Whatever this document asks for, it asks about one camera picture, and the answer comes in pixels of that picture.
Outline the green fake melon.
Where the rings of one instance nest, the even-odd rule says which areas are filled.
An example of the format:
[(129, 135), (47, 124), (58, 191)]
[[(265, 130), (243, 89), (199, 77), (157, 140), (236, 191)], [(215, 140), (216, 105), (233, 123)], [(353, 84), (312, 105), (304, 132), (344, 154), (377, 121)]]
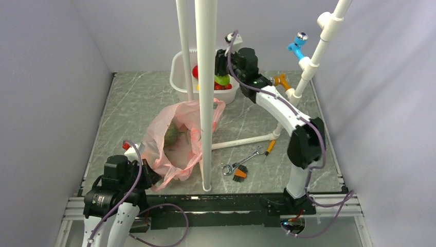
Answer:
[(164, 146), (168, 147), (175, 144), (179, 137), (179, 128), (177, 124), (171, 122), (167, 128), (167, 131), (164, 136)]

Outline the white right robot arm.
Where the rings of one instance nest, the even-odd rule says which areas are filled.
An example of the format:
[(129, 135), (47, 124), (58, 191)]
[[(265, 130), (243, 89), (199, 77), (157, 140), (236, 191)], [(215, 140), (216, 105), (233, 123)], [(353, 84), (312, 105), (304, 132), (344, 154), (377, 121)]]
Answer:
[(215, 55), (215, 74), (230, 75), (241, 86), (243, 95), (268, 111), (290, 136), (287, 156), (292, 164), (283, 200), (284, 209), (295, 214), (303, 207), (310, 176), (325, 165), (325, 129), (321, 118), (311, 118), (282, 96), (273, 82), (260, 74), (258, 58), (252, 48), (231, 53), (219, 49)]

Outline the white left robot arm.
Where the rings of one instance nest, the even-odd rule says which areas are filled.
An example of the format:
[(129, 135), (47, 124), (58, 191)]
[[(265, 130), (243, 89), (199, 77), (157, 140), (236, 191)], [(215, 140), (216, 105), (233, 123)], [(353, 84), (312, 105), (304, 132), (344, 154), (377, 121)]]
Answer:
[(123, 246), (137, 216), (148, 209), (146, 190), (161, 176), (125, 155), (110, 156), (84, 197), (83, 246)]

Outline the green fake starfruit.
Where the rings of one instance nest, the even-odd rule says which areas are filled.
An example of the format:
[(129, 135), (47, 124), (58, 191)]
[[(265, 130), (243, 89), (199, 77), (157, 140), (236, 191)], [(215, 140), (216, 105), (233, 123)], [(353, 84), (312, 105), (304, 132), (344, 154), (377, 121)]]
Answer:
[(230, 76), (229, 75), (224, 75), (224, 76), (215, 75), (214, 82), (216, 82), (217, 84), (219, 84), (221, 86), (226, 86), (227, 84), (230, 83)]

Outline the pink plastic bag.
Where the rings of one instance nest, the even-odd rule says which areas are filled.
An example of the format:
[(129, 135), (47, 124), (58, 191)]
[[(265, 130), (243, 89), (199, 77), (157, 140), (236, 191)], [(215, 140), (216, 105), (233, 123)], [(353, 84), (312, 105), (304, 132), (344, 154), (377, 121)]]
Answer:
[[(177, 124), (179, 137), (175, 144), (165, 147), (164, 136), (171, 122)], [(141, 154), (141, 158), (162, 176), (151, 188), (153, 192), (165, 189), (173, 181), (188, 180), (195, 168), (201, 172), (200, 182), (206, 185), (206, 177), (211, 175), (211, 158), (204, 153), (204, 138), (198, 100), (176, 103), (158, 113), (147, 128)]]

